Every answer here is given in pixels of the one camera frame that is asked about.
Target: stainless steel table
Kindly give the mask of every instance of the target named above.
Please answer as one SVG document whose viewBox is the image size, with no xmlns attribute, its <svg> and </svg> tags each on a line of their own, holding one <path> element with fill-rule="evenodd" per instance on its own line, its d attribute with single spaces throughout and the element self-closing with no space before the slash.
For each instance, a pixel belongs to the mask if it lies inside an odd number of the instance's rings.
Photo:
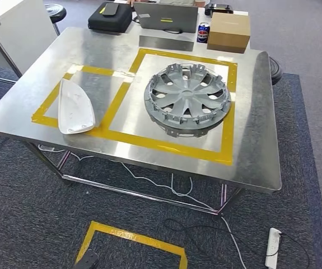
<svg viewBox="0 0 322 269">
<path fill-rule="evenodd" d="M 219 125 L 192 135 L 165 129 L 146 111 L 150 78 L 172 63 L 200 63 L 221 75 L 231 92 L 230 112 Z M 57 128 L 58 86 L 74 81 L 91 100 L 98 124 L 82 134 Z M 122 193 L 218 214 L 243 189 L 281 188 L 273 90 L 267 53 L 233 54 L 139 48 L 138 37 L 68 28 L 0 100 L 0 135 L 26 141 L 57 177 Z M 57 166 L 35 144 L 66 149 Z M 128 164 L 218 180 L 236 187 L 219 210 L 149 196 L 62 174 L 70 151 Z"/>
</svg>

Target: stool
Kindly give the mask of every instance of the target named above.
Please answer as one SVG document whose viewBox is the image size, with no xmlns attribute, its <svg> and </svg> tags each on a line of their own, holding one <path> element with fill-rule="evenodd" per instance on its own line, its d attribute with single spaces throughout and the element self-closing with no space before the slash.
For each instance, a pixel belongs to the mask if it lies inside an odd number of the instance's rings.
<svg viewBox="0 0 322 269">
<path fill-rule="evenodd" d="M 60 31 L 56 25 L 57 22 L 64 20 L 66 17 L 66 9 L 61 4 L 45 4 L 45 8 L 48 13 L 50 20 L 56 31 L 56 34 L 60 35 Z"/>
</svg>

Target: cardboard box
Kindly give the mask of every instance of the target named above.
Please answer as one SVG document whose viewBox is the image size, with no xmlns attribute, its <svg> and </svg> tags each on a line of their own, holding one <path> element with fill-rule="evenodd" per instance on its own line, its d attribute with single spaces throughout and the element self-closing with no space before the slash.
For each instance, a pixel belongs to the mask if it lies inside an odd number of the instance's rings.
<svg viewBox="0 0 322 269">
<path fill-rule="evenodd" d="M 207 49 L 244 53 L 249 38 L 249 16 L 213 13 Z"/>
</svg>

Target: person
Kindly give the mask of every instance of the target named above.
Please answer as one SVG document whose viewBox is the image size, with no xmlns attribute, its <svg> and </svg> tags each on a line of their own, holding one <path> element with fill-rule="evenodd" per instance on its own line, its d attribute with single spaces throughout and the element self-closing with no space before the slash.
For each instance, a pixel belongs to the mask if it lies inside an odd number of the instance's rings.
<svg viewBox="0 0 322 269">
<path fill-rule="evenodd" d="M 127 0 L 128 4 L 133 6 L 134 2 L 148 2 L 148 0 Z M 161 4 L 184 4 L 185 6 L 204 7 L 205 0 L 160 0 Z"/>
</svg>

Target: desk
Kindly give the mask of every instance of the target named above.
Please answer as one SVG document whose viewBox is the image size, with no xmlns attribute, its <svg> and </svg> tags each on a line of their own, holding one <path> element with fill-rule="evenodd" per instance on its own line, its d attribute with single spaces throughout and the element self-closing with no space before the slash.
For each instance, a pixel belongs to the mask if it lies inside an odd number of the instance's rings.
<svg viewBox="0 0 322 269">
<path fill-rule="evenodd" d="M 57 37 L 42 0 L 0 0 L 0 66 L 19 77 Z"/>
<path fill-rule="evenodd" d="M 266 52 L 245 54 L 139 48 L 138 36 L 67 28 L 0 100 L 0 136 L 26 145 L 63 181 L 74 181 L 219 214 L 243 189 L 281 188 L 273 90 Z M 233 93 L 224 120 L 198 136 L 169 133 L 146 111 L 144 92 L 152 74 L 174 62 L 200 63 L 221 75 Z M 94 106 L 97 127 L 63 135 L 57 128 L 58 82 L 70 79 Z M 35 144 L 67 150 L 54 166 Z M 157 170 L 218 180 L 236 187 L 219 210 L 153 197 L 63 174 L 70 151 Z"/>
</svg>

